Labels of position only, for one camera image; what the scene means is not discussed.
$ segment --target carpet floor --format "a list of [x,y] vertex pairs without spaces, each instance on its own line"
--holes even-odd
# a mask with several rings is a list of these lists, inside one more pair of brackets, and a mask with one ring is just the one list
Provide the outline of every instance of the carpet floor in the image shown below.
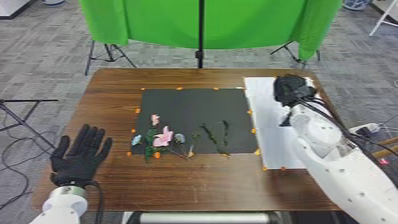
[[[398,29],[383,25],[374,37],[369,36],[381,14],[372,8],[363,12],[340,10],[329,36],[322,45],[322,61],[312,59],[308,69],[317,74],[326,91],[349,127],[386,121],[398,114]],[[31,118],[36,129],[47,132],[58,142],[68,125],[75,106],[81,101],[91,76],[84,76],[91,36],[79,1],[70,0],[59,8],[35,3],[11,21],[0,21],[0,98],[61,101],[43,103]],[[134,42],[123,48],[141,68],[194,68],[194,49],[171,48]],[[285,51],[271,56],[276,47],[209,50],[205,67],[209,68],[299,68]],[[100,67],[129,68],[127,60],[116,63],[95,62],[91,71]],[[8,104],[24,114],[29,104]],[[0,122],[11,124],[11,118],[0,115]],[[11,136],[33,134],[24,128],[11,130]],[[0,133],[0,152],[15,141],[10,133]],[[6,152],[8,164],[42,153],[33,142],[19,143]],[[17,169],[27,174],[35,186],[49,164],[45,154]],[[19,195],[24,177],[10,170],[0,172],[0,204]],[[33,194],[26,195],[0,210],[0,224],[24,224],[40,211],[31,205]],[[106,223],[120,223],[122,213],[106,213]],[[93,223],[93,214],[84,216]]]

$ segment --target black mat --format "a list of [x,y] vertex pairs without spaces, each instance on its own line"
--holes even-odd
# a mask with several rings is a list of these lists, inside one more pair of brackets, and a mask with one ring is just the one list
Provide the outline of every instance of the black mat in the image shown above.
[[[218,147],[209,138],[202,124],[212,129],[219,144],[225,142],[223,120],[230,123],[228,153],[253,153],[258,148],[257,135],[251,133],[253,121],[248,114],[250,105],[241,89],[146,90],[143,95],[141,115],[136,135],[146,136],[152,127],[152,115],[159,114],[161,122],[170,130],[187,138],[187,148],[193,144],[193,133],[202,134],[196,153],[218,154]],[[134,147],[134,153],[145,154],[145,147]]]

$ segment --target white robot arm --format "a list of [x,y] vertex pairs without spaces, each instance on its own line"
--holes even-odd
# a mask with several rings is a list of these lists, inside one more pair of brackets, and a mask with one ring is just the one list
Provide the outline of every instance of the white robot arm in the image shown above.
[[297,156],[333,202],[361,224],[398,224],[397,186],[338,126],[303,104],[292,108],[290,123]]
[[81,224],[88,211],[86,190],[77,186],[59,187],[43,205],[43,213],[31,224]]

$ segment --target green screen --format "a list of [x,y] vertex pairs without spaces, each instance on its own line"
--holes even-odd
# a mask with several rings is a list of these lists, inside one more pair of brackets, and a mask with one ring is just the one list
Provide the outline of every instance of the green screen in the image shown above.
[[[93,39],[129,39],[198,48],[200,0],[81,0]],[[301,43],[308,60],[328,34],[342,0],[207,0],[205,48]]]

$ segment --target black cable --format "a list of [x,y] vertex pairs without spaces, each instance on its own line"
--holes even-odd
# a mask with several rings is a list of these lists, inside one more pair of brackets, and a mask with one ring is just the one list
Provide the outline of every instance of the black cable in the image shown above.
[[100,203],[98,203],[97,222],[95,222],[95,224],[102,224],[104,223],[104,204],[106,204],[104,189],[102,189],[102,185],[100,185],[100,183],[97,181],[91,181],[90,185],[95,186],[97,189],[98,189]]
[[[381,168],[381,170],[385,171],[385,174],[388,175],[388,177],[390,177],[390,180],[392,180],[392,182],[393,182],[393,184],[395,184],[395,187],[398,188],[398,180],[397,180],[397,177],[395,177],[395,174],[388,171],[388,168],[386,168],[386,166],[383,166],[381,165],[381,163],[379,163],[379,160],[377,160],[377,158],[376,158],[376,156],[374,156],[374,154],[372,154],[372,152],[369,151],[369,150],[365,150],[365,148],[361,147],[361,144],[360,144],[360,142],[358,142],[358,139],[354,139],[354,134],[351,133],[351,131],[347,130],[347,128],[345,128],[345,126],[344,126],[344,124],[338,122],[338,120],[324,113],[324,111],[317,108],[317,107],[313,107],[313,105],[310,105],[308,104],[308,102],[301,99],[301,98],[297,98],[297,100],[299,100],[299,102],[301,102],[301,105],[303,106],[306,106],[326,118],[328,118],[328,120],[333,122],[333,124],[338,126],[338,128],[340,128],[340,130],[342,130],[342,132],[344,132],[344,136],[347,137],[347,139],[353,141],[353,143],[358,145],[358,147],[360,147],[360,149],[361,149],[361,152],[363,152],[363,154],[365,154],[365,156],[369,157],[369,159],[372,160],[372,162],[374,162],[374,164],[377,165],[377,167]],[[397,155],[397,152],[385,146],[385,145],[381,145],[381,144],[377,144],[376,142],[372,142],[370,141],[370,139],[369,138],[365,138],[363,136],[361,136],[361,139],[370,143],[370,144],[376,144],[377,146],[381,146],[383,148],[386,148],[390,151],[392,151],[392,153]]]
[[[8,200],[8,202],[0,205],[0,210],[8,207],[8,205],[27,195],[33,193],[33,191],[29,191],[29,186],[31,186],[31,180],[29,180],[29,177],[27,175],[13,168],[15,166],[22,165],[27,161],[31,161],[33,159],[36,159],[45,153],[52,155],[52,153],[49,153],[49,151],[52,150],[52,147],[49,149],[45,149],[36,141],[36,137],[26,137],[26,138],[19,138],[11,135],[11,132],[8,130],[8,135],[10,137],[15,139],[13,143],[8,145],[4,151],[3,151],[3,163],[4,163],[4,166],[6,168],[0,169],[0,172],[6,171],[6,170],[11,170],[26,179],[26,186],[24,186],[24,190],[22,190],[22,193]],[[8,154],[8,151],[13,147],[13,145],[22,142],[22,141],[33,141],[35,144],[40,146],[40,149],[43,150],[43,152],[35,156],[31,157],[29,159],[26,159],[22,162],[19,162],[17,164],[10,165],[8,164],[8,161],[6,161],[6,154]]]
[[8,202],[0,205],[0,210],[6,208],[6,206],[22,198],[24,195],[29,194],[27,190],[29,190],[29,185],[31,185],[31,181],[29,181],[29,177],[27,175],[10,166],[8,162],[6,162],[6,157],[4,157],[4,154],[6,154],[6,151],[8,149],[11,148],[11,146],[20,142],[20,141],[26,141],[27,139],[22,138],[19,140],[15,140],[15,142],[10,144],[10,146],[6,147],[4,149],[4,152],[3,152],[3,163],[4,163],[4,166],[8,168],[8,170],[11,170],[17,174],[22,175],[24,179],[26,179],[26,186],[24,186],[24,190],[22,190],[22,193],[8,200]]
[[[8,118],[10,118],[10,115],[8,115],[8,113],[4,113],[6,114],[6,116],[4,116],[4,127],[8,127]],[[20,137],[17,137],[13,134],[11,134],[11,130],[8,129],[6,130],[8,131],[8,135],[10,135],[10,137],[13,138],[13,139],[20,139]],[[56,136],[58,136],[58,133],[54,132],[54,131],[45,131],[45,132],[42,132],[40,134],[43,135],[45,133],[52,133]],[[33,139],[33,141],[35,141],[35,144],[40,146],[40,148],[42,148],[42,150],[45,151],[45,153],[49,154],[49,155],[52,155],[52,153],[49,153],[49,149],[45,149],[43,147],[42,147],[42,145],[40,145],[40,143],[38,143],[38,141],[36,141],[36,138],[38,138],[38,136],[36,137],[33,137],[31,139]]]
[[358,144],[358,142],[356,142],[356,139],[354,139],[354,136],[358,137],[358,138],[361,138],[370,144],[374,144],[376,146],[379,146],[379,147],[383,147],[393,154],[395,154],[395,156],[398,156],[398,153],[392,150],[392,148],[388,147],[388,146],[385,146],[385,145],[381,145],[379,143],[376,143],[369,138],[365,138],[363,136],[360,136],[360,135],[354,135],[353,133],[351,133],[351,131],[347,130],[347,128],[345,128],[345,126],[344,126],[344,124],[340,124],[340,122],[338,122],[338,120],[326,114],[326,112],[317,108],[317,107],[313,107],[313,105],[310,105],[308,104],[308,102],[306,102],[306,100],[303,100],[303,99],[297,99],[299,100],[299,102],[301,102],[301,104],[303,104],[303,106],[306,106],[326,118],[328,118],[328,120],[335,123],[335,125],[338,126],[338,128],[340,128],[340,130],[342,130],[342,132],[344,132],[344,135],[345,135],[345,137],[351,139],[351,141]]

